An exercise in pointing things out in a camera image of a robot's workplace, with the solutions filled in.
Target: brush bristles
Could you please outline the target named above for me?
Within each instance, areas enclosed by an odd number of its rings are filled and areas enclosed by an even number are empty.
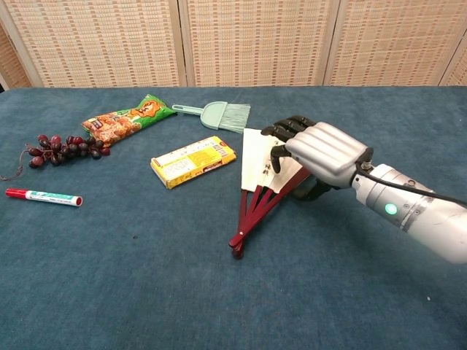
[[[220,118],[219,129],[243,133],[243,129],[247,126],[250,108],[249,104],[228,104]]]

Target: beige woven screen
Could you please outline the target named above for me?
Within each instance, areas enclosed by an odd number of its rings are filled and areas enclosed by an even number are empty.
[[[168,0],[5,0],[45,87],[176,86]]]
[[[325,84],[438,85],[467,0],[342,0]]]
[[[467,36],[459,45],[460,54],[452,62],[454,69],[450,73],[446,85],[467,85]]]
[[[0,26],[0,74],[7,84],[4,89],[29,88],[31,86],[2,26]]]
[[[196,86],[322,84],[337,1],[183,1]]]

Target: silver metal arm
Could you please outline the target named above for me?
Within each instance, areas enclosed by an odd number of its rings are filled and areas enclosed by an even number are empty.
[[[373,167],[372,149],[328,123],[294,116],[263,132],[285,142],[271,151],[276,172],[280,171],[278,157],[292,157],[310,170],[321,186],[352,187],[358,201],[421,244],[451,263],[467,263],[465,206],[433,198],[432,190],[385,164]],[[379,183],[379,179],[391,185]]]

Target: snack bag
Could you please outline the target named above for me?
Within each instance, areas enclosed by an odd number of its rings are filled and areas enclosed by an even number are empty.
[[[135,108],[98,115],[81,125],[96,140],[102,140],[104,146],[109,147],[174,113],[162,100],[147,94]]]

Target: light green brush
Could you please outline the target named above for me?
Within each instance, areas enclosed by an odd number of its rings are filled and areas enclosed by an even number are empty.
[[[175,104],[172,109],[176,112],[201,115],[201,123],[207,128],[225,129],[236,133],[243,133],[250,115],[248,104],[228,104],[221,101],[211,102],[204,108]]]

